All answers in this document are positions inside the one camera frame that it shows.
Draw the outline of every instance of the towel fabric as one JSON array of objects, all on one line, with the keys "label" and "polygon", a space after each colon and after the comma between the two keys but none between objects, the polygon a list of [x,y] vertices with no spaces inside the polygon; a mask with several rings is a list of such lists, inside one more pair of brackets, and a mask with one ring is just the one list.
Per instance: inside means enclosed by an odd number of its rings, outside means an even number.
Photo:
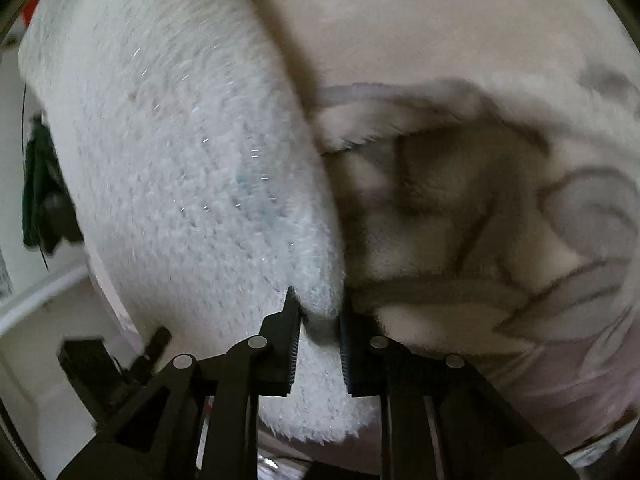
[{"label": "towel fabric", "polygon": [[42,0],[22,41],[138,330],[220,353],[293,285],[294,391],[260,416],[339,442],[377,417],[342,381],[346,265],[390,336],[474,359],[558,449],[607,431],[640,392],[640,64],[606,3],[253,3]]}]

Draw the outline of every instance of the hanging garment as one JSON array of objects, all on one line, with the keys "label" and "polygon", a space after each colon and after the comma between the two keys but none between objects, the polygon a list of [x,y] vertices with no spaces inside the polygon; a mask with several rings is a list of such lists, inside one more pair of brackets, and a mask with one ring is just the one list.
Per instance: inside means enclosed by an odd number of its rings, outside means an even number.
[{"label": "hanging garment", "polygon": [[74,204],[66,189],[49,129],[32,119],[27,144],[22,194],[22,234],[25,247],[53,254],[60,240],[82,242]]}]

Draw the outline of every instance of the white shelf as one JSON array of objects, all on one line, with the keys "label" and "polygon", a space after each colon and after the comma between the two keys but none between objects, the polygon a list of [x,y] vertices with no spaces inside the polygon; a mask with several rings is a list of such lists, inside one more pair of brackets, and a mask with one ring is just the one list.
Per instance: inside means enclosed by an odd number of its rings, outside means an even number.
[{"label": "white shelf", "polygon": [[70,289],[89,276],[84,261],[53,271],[36,285],[0,304],[0,337],[51,298]]}]

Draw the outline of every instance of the red object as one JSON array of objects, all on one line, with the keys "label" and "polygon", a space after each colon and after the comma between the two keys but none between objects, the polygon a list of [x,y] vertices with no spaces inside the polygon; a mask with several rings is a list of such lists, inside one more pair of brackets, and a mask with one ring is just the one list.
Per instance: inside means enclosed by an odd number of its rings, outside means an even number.
[{"label": "red object", "polygon": [[31,23],[31,19],[33,17],[33,13],[36,11],[36,7],[40,0],[29,0],[28,3],[24,6],[24,10],[22,11],[22,18],[24,20],[24,26],[29,27]]}]

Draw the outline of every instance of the metal pin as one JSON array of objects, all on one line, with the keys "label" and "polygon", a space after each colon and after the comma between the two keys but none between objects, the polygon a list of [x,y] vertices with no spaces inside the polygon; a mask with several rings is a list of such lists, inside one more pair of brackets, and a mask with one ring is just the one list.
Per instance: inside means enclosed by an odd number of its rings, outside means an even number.
[{"label": "metal pin", "polygon": [[456,354],[448,355],[444,362],[449,368],[462,368],[465,365],[465,360]]},{"label": "metal pin", "polygon": [[378,350],[382,350],[389,346],[389,339],[384,337],[383,335],[376,335],[371,338],[369,344],[373,346],[373,348],[377,348]]},{"label": "metal pin", "polygon": [[254,335],[247,343],[251,348],[258,349],[267,346],[268,341],[264,336]]},{"label": "metal pin", "polygon": [[189,368],[192,363],[193,357],[187,354],[178,355],[178,357],[173,360],[174,367],[178,368],[178,370]]}]

